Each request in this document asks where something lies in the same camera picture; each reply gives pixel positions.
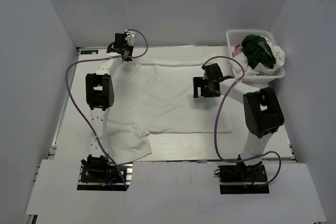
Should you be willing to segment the dark green t shirt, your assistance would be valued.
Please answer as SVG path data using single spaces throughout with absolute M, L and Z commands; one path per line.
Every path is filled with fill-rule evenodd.
M 276 59 L 266 39 L 258 35 L 247 35 L 241 42 L 248 65 L 255 69 L 259 64 L 272 69 Z

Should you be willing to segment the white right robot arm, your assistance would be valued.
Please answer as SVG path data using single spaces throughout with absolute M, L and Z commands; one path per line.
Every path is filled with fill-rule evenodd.
M 256 175 L 254 166 L 262 163 L 266 155 L 265 148 L 268 141 L 284 124 L 284 115 L 273 88 L 255 88 L 242 83 L 243 76 L 235 79 L 224 76 L 217 63 L 203 65 L 204 75 L 193 78 L 194 98 L 198 98 L 197 89 L 201 90 L 204 98 L 222 96 L 214 123 L 214 146 L 218 158 L 226 163 L 242 164 L 237 168 L 238 177 L 247 182 Z M 221 157 L 218 149 L 217 132 L 219 117 L 227 97 L 240 102 L 244 107 L 244 118 L 249 130 L 244 148 L 237 160 L 228 160 Z

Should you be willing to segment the pink t shirt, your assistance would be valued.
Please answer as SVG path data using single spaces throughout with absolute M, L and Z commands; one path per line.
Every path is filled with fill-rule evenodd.
M 237 45 L 235 46 L 234 48 L 234 51 L 232 52 L 232 57 L 236 57 L 238 56 L 240 53 L 242 53 L 244 50 L 243 46 L 242 45 Z

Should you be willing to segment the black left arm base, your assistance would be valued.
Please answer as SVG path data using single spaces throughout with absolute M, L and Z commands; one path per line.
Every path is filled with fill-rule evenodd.
M 127 191 L 132 164 L 115 166 L 107 157 L 89 155 L 81 160 L 77 190 Z

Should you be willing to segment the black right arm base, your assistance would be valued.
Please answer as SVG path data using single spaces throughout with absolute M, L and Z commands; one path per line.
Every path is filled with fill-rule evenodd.
M 269 194 L 268 177 L 262 162 L 254 166 L 244 163 L 219 165 L 214 171 L 219 178 L 221 195 Z

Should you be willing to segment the white printed t shirt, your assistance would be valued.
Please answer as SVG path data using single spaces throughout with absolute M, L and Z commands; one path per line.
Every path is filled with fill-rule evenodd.
M 263 66 L 262 64 L 259 64 L 255 69 L 253 69 L 248 65 L 247 58 L 242 52 L 238 56 L 234 58 L 232 57 L 232 59 L 229 61 L 229 64 L 232 66 L 235 72 L 234 75 L 236 77 L 241 76 L 243 72 L 245 73 L 245 76 L 274 76 L 277 74 L 279 69 L 283 67 L 286 57 L 284 51 L 279 46 L 274 45 L 267 37 L 264 38 L 266 39 L 266 42 L 270 46 L 271 51 L 276 59 L 276 64 L 274 67 L 270 69 Z

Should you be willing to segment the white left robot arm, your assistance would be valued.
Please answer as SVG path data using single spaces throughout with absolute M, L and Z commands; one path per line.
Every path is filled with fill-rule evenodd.
M 131 30 L 116 33 L 114 42 L 107 47 L 106 59 L 95 72 L 86 75 L 86 102 L 94 130 L 89 152 L 92 156 L 112 156 L 107 132 L 108 114 L 114 104 L 112 77 L 124 61 L 132 60 L 135 36 Z

